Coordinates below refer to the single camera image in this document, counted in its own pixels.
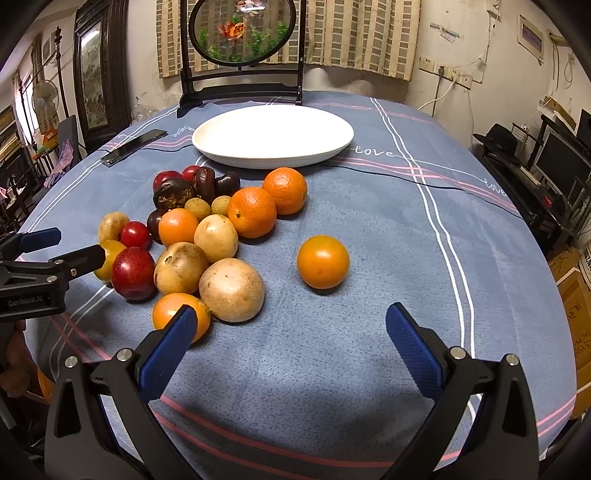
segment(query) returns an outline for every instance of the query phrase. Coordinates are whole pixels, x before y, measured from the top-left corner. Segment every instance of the hand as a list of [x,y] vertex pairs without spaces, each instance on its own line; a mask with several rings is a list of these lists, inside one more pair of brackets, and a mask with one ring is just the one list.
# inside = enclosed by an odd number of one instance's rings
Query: hand
[[24,320],[15,322],[6,347],[9,367],[0,374],[0,388],[11,398],[22,397],[27,392],[31,377],[37,369],[25,343],[23,331],[26,328]]

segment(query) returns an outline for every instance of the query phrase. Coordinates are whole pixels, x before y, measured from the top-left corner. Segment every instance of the picture frame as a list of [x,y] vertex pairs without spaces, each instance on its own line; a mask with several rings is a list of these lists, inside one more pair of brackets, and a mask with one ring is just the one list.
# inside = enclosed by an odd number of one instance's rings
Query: picture frame
[[127,87],[128,0],[88,0],[74,23],[74,91],[88,152],[131,124]]

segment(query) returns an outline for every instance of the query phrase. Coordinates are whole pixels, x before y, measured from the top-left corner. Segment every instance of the round decorative panel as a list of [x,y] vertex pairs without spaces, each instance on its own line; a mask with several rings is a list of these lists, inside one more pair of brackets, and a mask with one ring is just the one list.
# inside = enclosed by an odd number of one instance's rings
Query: round decorative panel
[[241,67],[275,54],[295,25],[293,0],[199,0],[189,18],[189,36],[212,63]]

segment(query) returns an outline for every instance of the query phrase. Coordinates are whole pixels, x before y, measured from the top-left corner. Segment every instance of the metal screw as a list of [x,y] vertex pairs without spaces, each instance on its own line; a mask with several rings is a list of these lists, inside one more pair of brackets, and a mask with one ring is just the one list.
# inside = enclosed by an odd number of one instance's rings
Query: metal screw
[[519,357],[517,355],[512,354],[512,353],[507,355],[505,357],[505,360],[507,360],[507,363],[512,367],[519,365]]
[[73,368],[78,363],[78,359],[75,356],[69,356],[66,358],[66,367]]
[[461,346],[451,347],[449,353],[456,360],[464,360],[466,358],[466,351]]
[[131,358],[133,354],[134,353],[131,350],[129,350],[129,348],[122,348],[117,352],[117,360],[119,360],[120,362],[126,362]]

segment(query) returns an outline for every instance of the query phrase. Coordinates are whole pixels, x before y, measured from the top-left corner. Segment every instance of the red object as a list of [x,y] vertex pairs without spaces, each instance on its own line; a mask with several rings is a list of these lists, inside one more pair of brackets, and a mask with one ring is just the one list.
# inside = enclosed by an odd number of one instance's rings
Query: red object
[[146,250],[126,248],[113,262],[113,288],[128,300],[145,300],[155,291],[154,268],[154,259]]
[[156,191],[160,188],[163,182],[168,179],[177,179],[180,178],[182,175],[176,170],[166,170],[161,171],[158,175],[154,177],[154,182],[152,183],[153,191]]
[[133,221],[123,227],[119,241],[126,247],[140,247],[147,250],[152,239],[148,227],[142,222]]
[[187,168],[183,170],[181,176],[187,181],[193,181],[193,177],[195,176],[195,172],[199,170],[201,167],[199,165],[189,165]]

